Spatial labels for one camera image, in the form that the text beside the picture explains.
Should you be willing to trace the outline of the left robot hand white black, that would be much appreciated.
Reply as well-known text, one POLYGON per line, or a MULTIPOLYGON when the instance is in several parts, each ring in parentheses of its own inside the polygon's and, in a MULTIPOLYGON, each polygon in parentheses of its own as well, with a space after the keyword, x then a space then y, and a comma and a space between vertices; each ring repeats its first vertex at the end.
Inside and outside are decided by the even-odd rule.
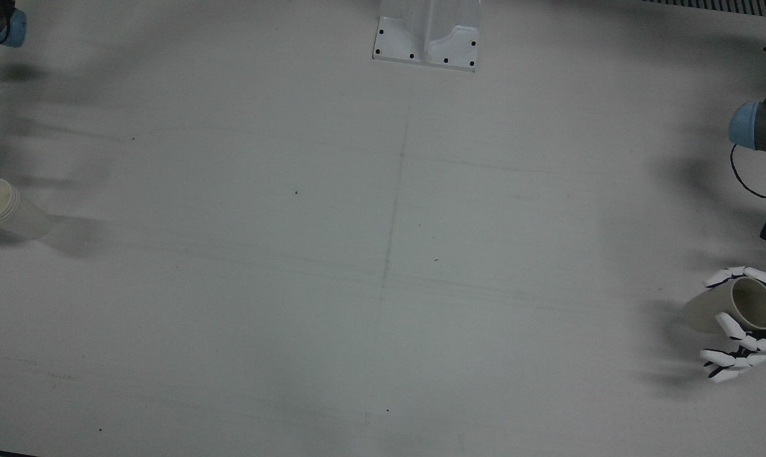
MULTIPOLYGON (((766 272, 744 266, 723 268, 705 280, 704 285, 713 289, 739 277, 755 279, 766 286, 766 272)), ((708 379, 714 382, 728 381, 766 362, 766 330, 746 331, 729 313, 718 314, 716 321, 725 335, 739 346, 735 351, 699 351, 708 379)))

